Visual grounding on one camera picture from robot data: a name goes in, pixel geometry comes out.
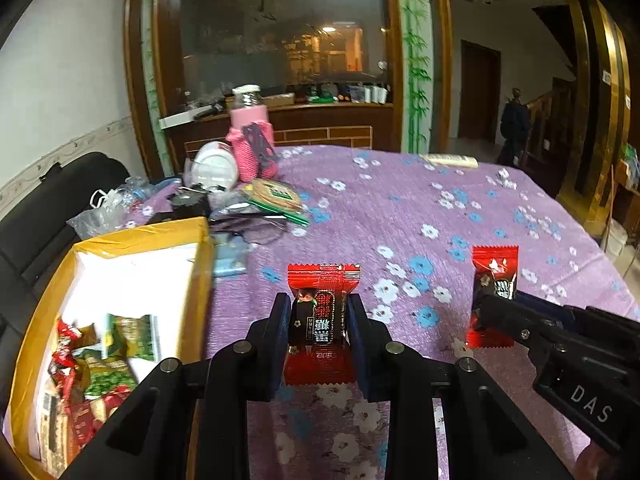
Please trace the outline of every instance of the white flower print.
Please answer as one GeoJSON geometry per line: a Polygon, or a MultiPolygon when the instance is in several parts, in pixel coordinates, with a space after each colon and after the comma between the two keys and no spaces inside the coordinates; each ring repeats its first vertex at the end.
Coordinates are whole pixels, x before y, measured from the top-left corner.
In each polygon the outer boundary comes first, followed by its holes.
{"type": "Polygon", "coordinates": [[[460,341],[460,339],[458,339],[457,337],[453,339],[451,349],[453,350],[453,355],[456,357],[456,359],[474,356],[474,351],[469,348],[464,341],[460,341]]]}
{"type": "Polygon", "coordinates": [[[327,384],[320,386],[316,395],[320,397],[322,403],[330,408],[335,406],[339,410],[343,410],[347,406],[347,400],[351,400],[353,393],[344,384],[327,384]]]}
{"type": "Polygon", "coordinates": [[[442,412],[442,406],[435,406],[433,408],[433,420],[436,423],[436,430],[441,435],[445,434],[445,425],[444,425],[444,413],[442,412]]]}
{"type": "Polygon", "coordinates": [[[386,264],[386,270],[391,272],[394,276],[402,278],[403,280],[406,278],[406,272],[404,272],[404,269],[397,264],[392,264],[391,262],[389,262],[388,264],[386,264]]]}
{"type": "Polygon", "coordinates": [[[349,468],[349,476],[346,480],[376,480],[378,468],[371,465],[368,460],[360,465],[352,465],[349,468]]]}
{"type": "Polygon", "coordinates": [[[375,297],[384,304],[389,305],[398,299],[398,286],[392,280],[380,278],[373,286],[373,290],[375,290],[375,297]]]}
{"type": "Polygon", "coordinates": [[[420,296],[420,291],[413,283],[404,282],[402,290],[404,290],[409,298],[417,298],[418,296],[420,296]]]}
{"type": "Polygon", "coordinates": [[[360,446],[354,435],[338,433],[334,436],[331,452],[337,455],[340,462],[352,462],[360,454],[360,446]]]}
{"type": "Polygon", "coordinates": [[[379,305],[372,311],[372,318],[376,321],[382,321],[383,323],[390,323],[394,313],[391,312],[391,307],[386,305],[379,305]]]}
{"type": "Polygon", "coordinates": [[[278,462],[285,465],[296,455],[296,444],[283,432],[276,433],[276,451],[278,452],[278,462]]]}
{"type": "Polygon", "coordinates": [[[451,301],[451,293],[449,289],[443,286],[437,286],[433,289],[433,295],[440,303],[449,303],[451,301]]]}
{"type": "Polygon", "coordinates": [[[353,423],[360,428],[362,433],[376,430],[379,420],[380,412],[375,404],[361,400],[353,406],[353,423]]]}
{"type": "Polygon", "coordinates": [[[538,282],[538,277],[536,276],[536,273],[532,272],[529,269],[522,269],[522,275],[525,277],[525,279],[528,282],[531,282],[531,283],[537,283],[538,282]]]}
{"type": "Polygon", "coordinates": [[[393,258],[394,257],[394,252],[388,248],[387,246],[384,245],[379,245],[376,250],[378,251],[378,254],[380,254],[381,256],[384,256],[385,258],[393,258]]]}
{"type": "Polygon", "coordinates": [[[429,224],[422,224],[422,234],[431,240],[435,240],[438,237],[438,230],[429,224]]]}

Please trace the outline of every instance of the blue flower print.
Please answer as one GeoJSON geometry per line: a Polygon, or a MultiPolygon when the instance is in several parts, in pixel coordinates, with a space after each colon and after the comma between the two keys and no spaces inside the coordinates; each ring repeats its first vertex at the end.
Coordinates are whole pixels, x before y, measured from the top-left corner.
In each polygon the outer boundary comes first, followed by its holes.
{"type": "Polygon", "coordinates": [[[416,274],[431,276],[433,274],[433,264],[424,256],[414,256],[409,260],[409,267],[416,274]]]}
{"type": "Polygon", "coordinates": [[[300,408],[294,408],[289,411],[289,423],[291,431],[300,440],[305,440],[313,429],[311,416],[300,408]]]}
{"type": "Polygon", "coordinates": [[[456,247],[459,247],[460,249],[469,248],[469,242],[467,242],[464,238],[460,236],[453,236],[451,238],[451,243],[454,244],[456,247]]]}
{"type": "Polygon", "coordinates": [[[320,209],[319,207],[309,208],[309,212],[311,213],[311,218],[314,220],[316,224],[324,224],[331,220],[331,215],[328,211],[324,209],[320,209]]]}
{"type": "Polygon", "coordinates": [[[431,328],[436,326],[440,321],[440,316],[438,316],[438,313],[430,306],[422,307],[418,311],[416,318],[418,320],[418,325],[422,328],[431,328]]]}
{"type": "Polygon", "coordinates": [[[449,249],[449,254],[454,260],[457,260],[459,262],[466,261],[466,254],[462,249],[459,249],[457,247],[455,249],[449,249]]]}
{"type": "Polygon", "coordinates": [[[389,443],[383,442],[380,444],[378,448],[378,452],[376,455],[378,456],[378,462],[380,462],[380,467],[386,467],[386,454],[388,453],[389,443]]]}
{"type": "Polygon", "coordinates": [[[466,196],[466,193],[461,189],[454,189],[453,195],[456,197],[458,202],[462,202],[463,204],[466,204],[467,202],[469,202],[469,198],[466,196]]]}
{"type": "Polygon", "coordinates": [[[416,276],[411,280],[411,282],[414,284],[414,287],[417,288],[420,292],[427,292],[431,288],[429,286],[429,282],[422,276],[416,276]]]}
{"type": "Polygon", "coordinates": [[[285,386],[284,384],[281,384],[280,388],[278,388],[278,391],[276,392],[275,399],[279,402],[290,402],[293,400],[294,391],[293,386],[285,386]]]}
{"type": "Polygon", "coordinates": [[[278,274],[278,271],[271,269],[271,267],[263,267],[262,275],[271,283],[279,283],[282,281],[282,277],[278,274]]]}

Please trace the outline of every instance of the wall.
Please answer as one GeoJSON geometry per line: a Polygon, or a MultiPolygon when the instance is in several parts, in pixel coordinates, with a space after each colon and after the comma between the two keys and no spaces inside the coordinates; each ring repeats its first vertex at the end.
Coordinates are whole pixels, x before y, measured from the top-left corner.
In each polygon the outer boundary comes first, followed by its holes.
{"type": "Polygon", "coordinates": [[[458,136],[461,91],[462,40],[500,51],[500,109],[496,142],[503,143],[500,117],[511,89],[522,91],[527,103],[552,89],[554,77],[575,80],[570,62],[532,7],[559,5],[564,0],[499,0],[491,4],[450,0],[453,22],[451,125],[449,137],[458,136]]]}
{"type": "Polygon", "coordinates": [[[123,4],[34,0],[21,16],[0,50],[0,187],[87,135],[100,140],[88,149],[104,151],[129,172],[144,174],[128,120],[123,4]],[[101,131],[106,134],[96,136],[101,131]]]}

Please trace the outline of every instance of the red candy wrapper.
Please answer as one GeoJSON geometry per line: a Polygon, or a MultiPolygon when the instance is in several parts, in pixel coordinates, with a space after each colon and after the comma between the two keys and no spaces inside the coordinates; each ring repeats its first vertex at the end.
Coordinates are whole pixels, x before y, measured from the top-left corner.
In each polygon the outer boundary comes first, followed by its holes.
{"type": "MultiPolygon", "coordinates": [[[[472,259],[476,268],[474,300],[479,294],[495,294],[512,300],[516,293],[518,277],[517,246],[473,247],[472,259]]],[[[478,316],[471,312],[469,329],[466,332],[466,345],[469,348],[507,348],[513,344],[513,339],[497,330],[478,328],[478,316]]]]}
{"type": "Polygon", "coordinates": [[[347,295],[360,281],[358,265],[290,265],[294,301],[289,322],[287,384],[354,381],[346,341],[347,295]]]}

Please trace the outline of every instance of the wooden door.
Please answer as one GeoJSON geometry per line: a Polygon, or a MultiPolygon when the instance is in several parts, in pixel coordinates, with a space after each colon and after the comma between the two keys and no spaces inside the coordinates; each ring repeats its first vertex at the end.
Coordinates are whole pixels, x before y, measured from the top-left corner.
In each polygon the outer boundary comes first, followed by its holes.
{"type": "Polygon", "coordinates": [[[462,41],[458,136],[495,142],[500,99],[500,52],[462,41]]]}

